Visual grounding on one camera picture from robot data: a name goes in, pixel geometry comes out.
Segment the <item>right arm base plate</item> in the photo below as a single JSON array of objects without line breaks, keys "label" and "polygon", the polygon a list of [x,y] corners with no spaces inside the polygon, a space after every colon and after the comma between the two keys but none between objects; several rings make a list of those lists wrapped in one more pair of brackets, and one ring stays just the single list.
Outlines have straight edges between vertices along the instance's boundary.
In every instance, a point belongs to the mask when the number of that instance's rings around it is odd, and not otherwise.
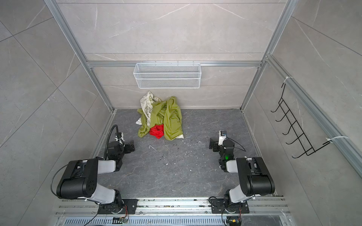
[{"label": "right arm base plate", "polygon": [[213,214],[221,214],[221,213],[241,213],[241,214],[248,214],[250,213],[248,203],[229,203],[224,199],[216,198],[211,196],[208,198],[208,202],[211,206],[211,210]]}]

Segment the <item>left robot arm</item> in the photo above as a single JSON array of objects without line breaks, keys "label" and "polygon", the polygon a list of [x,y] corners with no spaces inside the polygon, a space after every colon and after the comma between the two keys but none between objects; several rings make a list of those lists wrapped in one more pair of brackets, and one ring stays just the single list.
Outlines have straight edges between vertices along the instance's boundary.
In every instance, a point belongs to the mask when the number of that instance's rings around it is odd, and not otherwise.
[{"label": "left robot arm", "polygon": [[95,202],[100,209],[118,214],[124,211],[126,204],[116,189],[104,187],[98,183],[101,174],[120,171],[123,157],[135,151],[134,142],[121,144],[120,141],[108,143],[106,157],[88,160],[70,161],[52,193],[59,199],[83,199]]}]

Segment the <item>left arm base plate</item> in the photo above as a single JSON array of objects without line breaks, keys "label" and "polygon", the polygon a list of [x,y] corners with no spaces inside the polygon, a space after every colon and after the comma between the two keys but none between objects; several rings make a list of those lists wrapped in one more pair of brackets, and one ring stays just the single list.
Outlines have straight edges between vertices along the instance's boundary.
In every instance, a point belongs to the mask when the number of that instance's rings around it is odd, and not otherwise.
[{"label": "left arm base plate", "polygon": [[111,203],[102,205],[98,214],[135,214],[138,199],[123,199],[123,203]]}]

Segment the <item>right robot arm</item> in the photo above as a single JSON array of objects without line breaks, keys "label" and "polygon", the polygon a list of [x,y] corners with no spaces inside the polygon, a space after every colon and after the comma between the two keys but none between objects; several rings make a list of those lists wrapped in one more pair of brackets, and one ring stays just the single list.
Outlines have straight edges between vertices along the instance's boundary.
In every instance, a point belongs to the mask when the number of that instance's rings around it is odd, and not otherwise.
[{"label": "right robot arm", "polygon": [[239,185],[227,190],[223,199],[211,197],[210,204],[216,208],[213,213],[230,211],[248,213],[247,201],[259,196],[272,195],[275,183],[261,157],[234,157],[235,143],[226,138],[220,143],[210,139],[209,149],[220,155],[220,168],[228,173],[237,173]]}]

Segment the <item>red cloth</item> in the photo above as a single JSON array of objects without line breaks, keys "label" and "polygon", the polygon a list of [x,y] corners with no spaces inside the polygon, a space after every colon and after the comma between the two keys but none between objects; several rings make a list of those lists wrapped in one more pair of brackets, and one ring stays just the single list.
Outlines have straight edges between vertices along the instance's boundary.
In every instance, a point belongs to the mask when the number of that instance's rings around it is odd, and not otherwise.
[{"label": "red cloth", "polygon": [[155,125],[150,128],[149,134],[155,136],[157,139],[161,139],[164,136],[164,125]]}]

